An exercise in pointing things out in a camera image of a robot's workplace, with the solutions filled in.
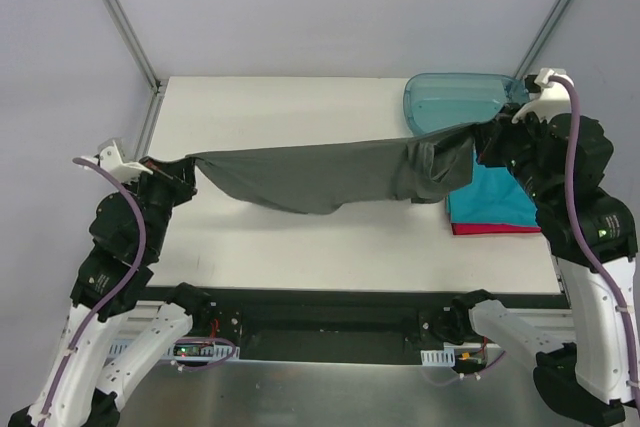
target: white table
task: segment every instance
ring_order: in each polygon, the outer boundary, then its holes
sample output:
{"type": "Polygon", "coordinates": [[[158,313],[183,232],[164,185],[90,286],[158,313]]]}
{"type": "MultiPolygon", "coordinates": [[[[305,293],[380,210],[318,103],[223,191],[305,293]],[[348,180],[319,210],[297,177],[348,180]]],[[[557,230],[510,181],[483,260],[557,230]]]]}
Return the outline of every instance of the white table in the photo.
{"type": "MultiPolygon", "coordinates": [[[[171,78],[149,155],[411,135],[407,79],[171,78]]],[[[151,286],[558,293],[539,235],[454,237],[442,204],[373,202],[329,216],[227,197],[197,172],[174,210],[151,286]]]]}

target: cable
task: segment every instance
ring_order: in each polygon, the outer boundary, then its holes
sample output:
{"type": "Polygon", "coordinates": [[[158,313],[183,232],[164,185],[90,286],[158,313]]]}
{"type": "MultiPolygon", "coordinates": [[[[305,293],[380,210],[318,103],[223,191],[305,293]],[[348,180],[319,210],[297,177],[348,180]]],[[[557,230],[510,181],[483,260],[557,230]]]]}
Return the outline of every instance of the cable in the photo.
{"type": "MultiPolygon", "coordinates": [[[[107,295],[105,295],[102,299],[100,299],[100,301],[93,307],[93,309],[91,309],[91,311],[82,320],[82,322],[80,323],[80,326],[78,327],[78,330],[76,331],[74,336],[71,338],[71,342],[69,342],[68,348],[70,352],[74,352],[76,350],[78,343],[80,342],[80,338],[82,337],[82,334],[84,333],[84,331],[87,329],[87,326],[89,325],[89,322],[91,322],[91,319],[93,318],[93,316],[96,315],[96,313],[98,313],[98,311],[102,309],[102,307],[104,307],[107,304],[107,302],[113,299],[118,294],[118,292],[120,292],[129,283],[131,278],[135,275],[136,271],[140,267],[140,264],[142,264],[144,249],[145,249],[145,246],[147,245],[147,230],[144,224],[144,217],[142,215],[142,210],[140,210],[140,206],[135,201],[133,196],[129,193],[129,191],[124,187],[124,185],[118,182],[118,180],[109,172],[107,172],[102,167],[94,164],[89,160],[76,157],[75,159],[73,159],[73,163],[77,165],[81,165],[82,167],[88,167],[89,169],[97,172],[103,178],[105,178],[111,185],[113,185],[118,190],[118,192],[120,192],[122,197],[124,197],[124,199],[127,201],[129,206],[131,207],[133,215],[135,216],[136,223],[138,224],[139,238],[138,238],[138,251],[136,252],[136,256],[133,260],[133,263],[131,264],[131,267],[127,271],[126,275],[120,280],[120,282],[118,282],[118,284],[113,289],[111,289],[107,295]]],[[[51,405],[53,404],[53,399],[56,395],[58,387],[60,386],[60,380],[62,379],[62,376],[64,375],[64,372],[67,369],[67,365],[69,364],[69,359],[71,358],[71,355],[72,354],[69,353],[63,357],[62,361],[60,362],[60,365],[58,366],[58,370],[53,376],[53,380],[51,381],[51,386],[49,387],[49,392],[47,393],[47,397],[45,398],[44,404],[42,406],[41,414],[43,416],[49,415],[49,410],[51,409],[51,405]]],[[[46,421],[47,421],[46,417],[40,420],[40,422],[38,422],[38,427],[44,427],[44,424],[46,421]]]]}
{"type": "MultiPolygon", "coordinates": [[[[498,365],[500,362],[502,362],[502,360],[506,357],[506,352],[502,351],[500,353],[500,355],[498,355],[498,357],[496,357],[496,360],[494,360],[493,362],[491,362],[489,365],[487,365],[484,369],[482,369],[481,371],[477,372],[477,375],[480,375],[484,372],[487,372],[488,370],[493,370],[495,368],[496,365],[498,365]]],[[[479,377],[476,376],[476,374],[467,374],[467,375],[457,375],[456,377],[452,377],[449,380],[445,380],[443,382],[437,382],[435,380],[431,380],[430,378],[428,378],[425,373],[424,373],[424,369],[422,370],[422,377],[424,377],[424,380],[426,380],[429,384],[433,385],[434,387],[447,387],[449,385],[455,384],[456,382],[460,382],[464,379],[468,379],[470,377],[474,377],[478,380],[480,380],[479,377]]]]}
{"type": "Polygon", "coordinates": [[[624,333],[627,340],[627,356],[629,358],[629,379],[631,381],[631,393],[636,405],[640,406],[640,390],[638,389],[638,352],[636,349],[636,337],[633,331],[633,321],[631,314],[626,311],[627,301],[620,290],[620,287],[616,284],[611,274],[604,268],[602,263],[598,260],[595,254],[589,248],[587,241],[580,229],[580,222],[578,220],[578,213],[576,211],[575,191],[573,187],[573,175],[575,171],[576,162],[576,150],[578,148],[578,135],[580,132],[580,99],[578,98],[578,92],[573,84],[558,75],[552,75],[549,77],[550,82],[557,82],[562,85],[569,93],[569,101],[571,103],[571,127],[569,129],[569,146],[567,148],[567,158],[565,162],[565,198],[567,202],[567,212],[569,214],[569,223],[571,224],[571,230],[576,238],[576,242],[580,247],[580,250],[591,263],[594,269],[602,276],[606,282],[614,299],[619,307],[620,315],[622,315],[622,325],[624,327],[624,333]]]}
{"type": "MultiPolygon", "coordinates": [[[[200,342],[200,341],[202,341],[202,342],[207,342],[207,341],[211,342],[211,340],[212,339],[210,337],[196,337],[196,338],[180,339],[176,343],[180,344],[181,342],[185,342],[186,343],[186,342],[200,342]]],[[[236,355],[236,351],[238,350],[238,347],[236,347],[236,344],[234,344],[230,340],[217,337],[216,339],[213,340],[214,347],[215,347],[216,342],[220,342],[221,344],[225,344],[225,345],[231,347],[231,352],[229,354],[225,355],[221,359],[214,360],[213,362],[209,362],[207,365],[202,365],[200,367],[190,367],[188,365],[181,364],[177,360],[172,360],[170,363],[171,363],[171,365],[178,365],[178,370],[180,372],[182,372],[182,371],[199,372],[201,370],[208,370],[208,369],[211,369],[212,367],[217,367],[218,365],[225,363],[227,360],[231,359],[234,355],[236,355]]]]}
{"type": "Polygon", "coordinates": [[[220,323],[218,322],[218,319],[213,319],[213,322],[211,323],[211,338],[214,338],[216,335],[218,335],[219,327],[220,323]]]}

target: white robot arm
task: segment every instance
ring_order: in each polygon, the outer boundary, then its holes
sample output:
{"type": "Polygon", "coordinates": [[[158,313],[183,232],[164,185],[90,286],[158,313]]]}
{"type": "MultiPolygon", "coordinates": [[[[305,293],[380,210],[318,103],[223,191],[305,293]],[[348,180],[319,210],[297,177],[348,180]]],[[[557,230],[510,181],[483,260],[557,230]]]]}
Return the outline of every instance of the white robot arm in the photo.
{"type": "Polygon", "coordinates": [[[148,265],[158,260],[173,207],[196,192],[195,176],[188,159],[130,162],[115,140],[101,146],[96,157],[74,162],[98,170],[118,193],[100,203],[89,229],[94,248],[80,266],[44,388],[32,405],[12,416],[11,427],[115,425],[131,392],[167,349],[191,331],[194,321],[208,326],[213,316],[205,293],[180,284],[134,344],[104,366],[152,276],[148,265]]]}
{"type": "Polygon", "coordinates": [[[526,324],[484,291],[454,300],[432,332],[453,343],[470,333],[490,338],[532,372],[555,412],[615,425],[624,421],[623,406],[640,398],[633,216],[599,188],[613,145],[597,121],[579,115],[571,79],[542,69],[527,84],[534,100],[507,104],[480,127],[478,161],[506,167],[535,203],[571,304],[577,348],[526,324]]]}

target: transparent blue lid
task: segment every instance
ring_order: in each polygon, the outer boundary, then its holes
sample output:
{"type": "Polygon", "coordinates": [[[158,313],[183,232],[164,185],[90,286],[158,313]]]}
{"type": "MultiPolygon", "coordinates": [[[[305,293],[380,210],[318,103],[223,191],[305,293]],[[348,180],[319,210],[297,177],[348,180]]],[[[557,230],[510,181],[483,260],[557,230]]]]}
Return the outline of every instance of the transparent blue lid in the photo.
{"type": "Polygon", "coordinates": [[[420,74],[407,83],[404,115],[415,135],[486,122],[507,102],[528,102],[524,83],[495,74],[420,74]]]}

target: white bracket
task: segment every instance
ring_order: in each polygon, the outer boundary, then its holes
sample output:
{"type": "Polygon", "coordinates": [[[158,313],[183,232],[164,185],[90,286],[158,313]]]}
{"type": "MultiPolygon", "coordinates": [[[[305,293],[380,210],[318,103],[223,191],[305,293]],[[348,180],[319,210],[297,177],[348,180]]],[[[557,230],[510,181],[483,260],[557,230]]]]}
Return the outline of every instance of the white bracket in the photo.
{"type": "Polygon", "coordinates": [[[531,102],[526,103],[511,120],[514,124],[524,120],[529,112],[538,116],[540,121],[551,120],[558,114],[571,112],[569,92],[557,82],[549,82],[549,77],[557,75],[567,79],[573,85],[573,80],[561,69],[540,69],[535,83],[540,86],[539,94],[531,94],[531,102]]]}
{"type": "Polygon", "coordinates": [[[193,319],[177,304],[163,304],[131,346],[100,373],[96,389],[115,399],[118,411],[163,354],[193,327],[193,319]]]}
{"type": "Polygon", "coordinates": [[[456,354],[451,347],[444,350],[422,350],[420,358],[424,367],[453,367],[456,365],[456,354]]]}
{"type": "Polygon", "coordinates": [[[82,157],[89,162],[99,165],[123,184],[137,179],[141,173],[153,174],[139,162],[130,162],[127,158],[120,139],[110,139],[98,147],[97,157],[82,157]]]}

